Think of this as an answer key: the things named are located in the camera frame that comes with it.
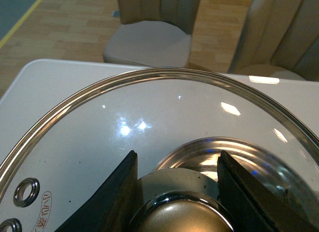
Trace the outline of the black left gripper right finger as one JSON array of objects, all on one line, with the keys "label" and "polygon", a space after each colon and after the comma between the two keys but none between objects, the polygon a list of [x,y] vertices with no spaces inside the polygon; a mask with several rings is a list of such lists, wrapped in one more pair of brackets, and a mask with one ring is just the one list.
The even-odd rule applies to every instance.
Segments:
[{"label": "black left gripper right finger", "polygon": [[226,151],[217,160],[222,205],[236,232],[317,232],[318,228],[280,201]]}]

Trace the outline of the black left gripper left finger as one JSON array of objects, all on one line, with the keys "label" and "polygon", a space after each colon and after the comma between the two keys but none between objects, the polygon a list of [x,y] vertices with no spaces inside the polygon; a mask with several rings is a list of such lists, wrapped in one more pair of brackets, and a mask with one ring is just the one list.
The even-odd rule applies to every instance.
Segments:
[{"label": "black left gripper left finger", "polygon": [[138,191],[138,156],[133,150],[92,197],[58,232],[123,232],[128,228]]}]

